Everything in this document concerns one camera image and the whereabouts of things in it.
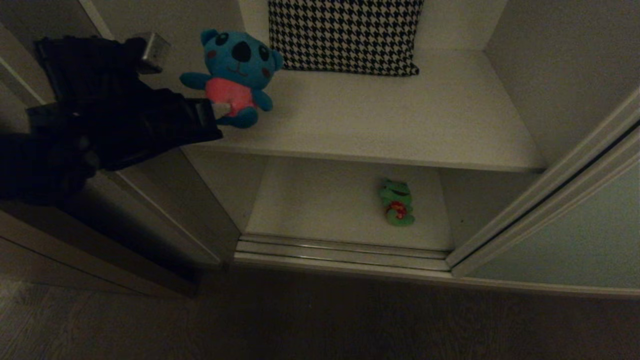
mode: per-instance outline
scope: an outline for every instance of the dark floor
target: dark floor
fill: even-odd
[[[1,359],[640,359],[640,302],[266,270],[195,300],[0,281]]]

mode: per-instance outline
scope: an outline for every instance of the black and white pillow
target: black and white pillow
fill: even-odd
[[[284,68],[410,76],[423,0],[269,0]]]

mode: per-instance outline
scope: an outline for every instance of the blue teddy bear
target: blue teddy bear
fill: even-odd
[[[264,89],[282,68],[282,55],[247,33],[205,30],[200,35],[204,61],[211,75],[186,72],[180,81],[205,90],[214,104],[230,104],[231,112],[217,120],[219,125],[247,128],[258,121],[256,106],[264,111],[273,102]]]

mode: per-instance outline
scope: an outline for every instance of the plush toy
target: plush toy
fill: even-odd
[[[186,72],[180,81],[194,89],[205,90],[214,104],[230,104],[230,112],[217,120],[219,125],[247,128],[258,121],[256,106],[273,108],[262,89],[282,68],[282,55],[247,33],[205,30],[200,35],[204,61],[211,75]]]
[[[411,192],[406,183],[398,183],[386,179],[380,190],[382,204],[387,209],[387,221],[395,226],[408,226],[413,224],[415,218],[412,215]]]

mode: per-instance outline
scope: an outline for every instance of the pink shirt on teddy bear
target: pink shirt on teddy bear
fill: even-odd
[[[223,78],[212,78],[205,87],[207,98],[214,104],[231,104],[228,117],[234,117],[238,112],[249,106],[255,107],[251,88]]]

